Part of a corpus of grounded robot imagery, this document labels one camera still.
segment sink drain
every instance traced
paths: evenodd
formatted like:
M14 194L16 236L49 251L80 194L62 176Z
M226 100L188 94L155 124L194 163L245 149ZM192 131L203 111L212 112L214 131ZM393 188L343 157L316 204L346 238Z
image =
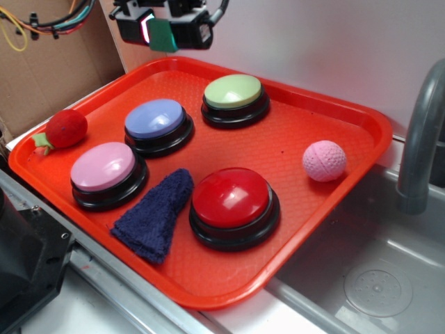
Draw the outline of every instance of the sink drain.
M355 267L345 278L346 297L359 311L373 317L392 317L411 303L408 277L386 262L368 262Z

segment sink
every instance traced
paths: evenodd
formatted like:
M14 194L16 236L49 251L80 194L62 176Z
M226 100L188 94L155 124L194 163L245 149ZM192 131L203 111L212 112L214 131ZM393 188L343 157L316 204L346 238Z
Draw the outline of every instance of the sink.
M445 333L445 193L403 214L397 178L375 165L266 289L328 333Z

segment faucet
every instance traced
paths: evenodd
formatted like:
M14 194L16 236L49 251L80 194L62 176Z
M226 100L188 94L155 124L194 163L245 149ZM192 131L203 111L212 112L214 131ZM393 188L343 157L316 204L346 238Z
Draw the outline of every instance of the faucet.
M423 81L408 127L396 187L397 207L406 214L425 211L429 183L445 186L445 59Z

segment green leaf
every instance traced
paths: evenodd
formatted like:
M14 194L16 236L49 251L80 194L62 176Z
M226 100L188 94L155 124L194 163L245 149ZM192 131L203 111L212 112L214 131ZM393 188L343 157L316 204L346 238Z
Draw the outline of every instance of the green leaf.
M54 146L48 141L45 133L34 134L32 138L37 148L47 148L44 151L44 155L48 155L49 151L54 149Z

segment plush strawberry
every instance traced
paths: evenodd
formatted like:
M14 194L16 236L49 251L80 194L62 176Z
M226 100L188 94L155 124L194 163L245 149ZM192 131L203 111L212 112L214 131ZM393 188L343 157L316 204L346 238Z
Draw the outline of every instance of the plush strawberry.
M44 155L55 148L67 148L86 135L88 122L84 115L73 109L56 113L47 123L45 133L33 135L36 147L45 147Z

